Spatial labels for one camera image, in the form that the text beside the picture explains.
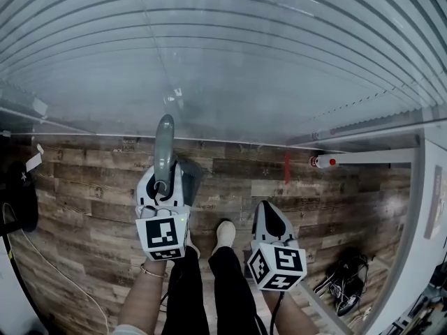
sticker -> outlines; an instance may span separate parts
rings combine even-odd
[[[300,253],[298,250],[275,247],[274,258],[277,261],[277,269],[302,271]]]
[[[264,286],[264,289],[288,290],[300,276],[288,276],[285,274],[275,274]]]
[[[26,164],[27,172],[30,172],[31,170],[33,170],[36,166],[40,165],[41,163],[42,163],[41,153],[37,153],[36,155],[34,155],[32,158],[30,158],[27,161],[27,164]]]
[[[249,266],[257,284],[262,282],[270,271],[260,249],[257,250],[255,256],[251,259]]]
[[[428,216],[427,227],[424,238],[433,239],[441,229],[443,217],[446,213],[447,201],[447,172],[442,167],[436,165],[434,168],[434,185],[432,195],[432,205]]]
[[[48,106],[44,104],[44,102],[41,101],[39,98],[34,98],[33,109],[40,115],[45,115],[47,114]]]
[[[177,245],[177,233],[173,218],[146,222],[147,247],[165,247]]]
[[[168,259],[171,259],[171,258],[181,257],[182,254],[180,253],[179,249],[170,249],[170,250],[167,250],[167,251],[151,252],[151,256],[155,260],[168,260]]]
[[[43,155],[44,151],[43,151],[42,146],[39,143],[37,143],[37,150],[39,150],[39,153],[41,153]]]

gray handle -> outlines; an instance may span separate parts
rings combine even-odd
[[[174,163],[174,119],[166,114],[161,118],[155,136],[154,175],[155,186],[159,185],[162,195],[169,194],[170,167]]]

white tag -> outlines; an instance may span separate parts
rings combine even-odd
[[[41,101],[39,98],[34,98],[33,109],[40,115],[45,115],[45,114],[47,114],[48,106],[43,101]]]
[[[33,170],[36,166],[40,165],[41,163],[42,163],[41,153],[37,153],[36,155],[34,155],[32,158],[30,158],[27,161],[27,164],[26,164],[27,172],[30,172],[31,170]]]
[[[43,155],[43,148],[39,143],[37,143],[37,150],[39,150],[39,153]]]

corrugated ceiling panel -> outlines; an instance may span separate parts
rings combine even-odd
[[[283,144],[443,105],[446,11],[446,0],[0,0],[0,78],[18,105],[38,96],[48,120],[92,133],[153,135],[170,112],[177,136]]]

bracelet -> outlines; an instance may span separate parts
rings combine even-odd
[[[141,271],[142,271],[144,274],[149,274],[150,276],[155,276],[155,277],[157,277],[157,278],[164,278],[164,277],[165,277],[165,274],[162,275],[162,276],[159,276],[158,274],[151,273],[150,271],[148,271],[147,269],[145,269],[144,265],[145,265],[144,263],[141,263],[141,265],[140,265],[140,269],[141,269]]]

